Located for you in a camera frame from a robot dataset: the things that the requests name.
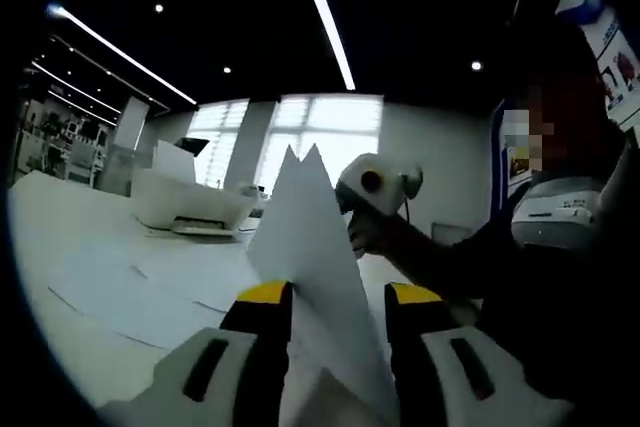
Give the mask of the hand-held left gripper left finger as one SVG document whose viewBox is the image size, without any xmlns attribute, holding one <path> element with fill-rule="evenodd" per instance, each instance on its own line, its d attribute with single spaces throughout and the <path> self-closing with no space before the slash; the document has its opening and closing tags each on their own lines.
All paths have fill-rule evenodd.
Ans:
<svg viewBox="0 0 640 427">
<path fill-rule="evenodd" d="M 289 368 L 293 285 L 242 292 L 217 328 L 204 328 L 155 366 L 148 388 L 102 408 L 108 426 L 276 426 Z"/>
</svg>

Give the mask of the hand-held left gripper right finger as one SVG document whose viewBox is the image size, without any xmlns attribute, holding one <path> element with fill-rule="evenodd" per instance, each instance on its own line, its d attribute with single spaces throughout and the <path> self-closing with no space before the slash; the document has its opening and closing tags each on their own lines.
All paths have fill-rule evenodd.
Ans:
<svg viewBox="0 0 640 427">
<path fill-rule="evenodd" d="M 461 326 L 428 289 L 384 288 L 387 341 L 403 426 L 561 426 L 570 402 L 543 396 L 521 363 Z"/>
</svg>

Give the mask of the person's right hand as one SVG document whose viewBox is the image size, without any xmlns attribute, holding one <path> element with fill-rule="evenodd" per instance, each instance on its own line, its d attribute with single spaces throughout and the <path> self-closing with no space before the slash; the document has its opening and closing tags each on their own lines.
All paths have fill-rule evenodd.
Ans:
<svg viewBox="0 0 640 427">
<path fill-rule="evenodd" d="M 355 213 L 348 224 L 348 234 L 354 254 L 387 256 L 399 249 L 406 233 L 407 222 L 399 215 L 374 216 Z"/>
</svg>

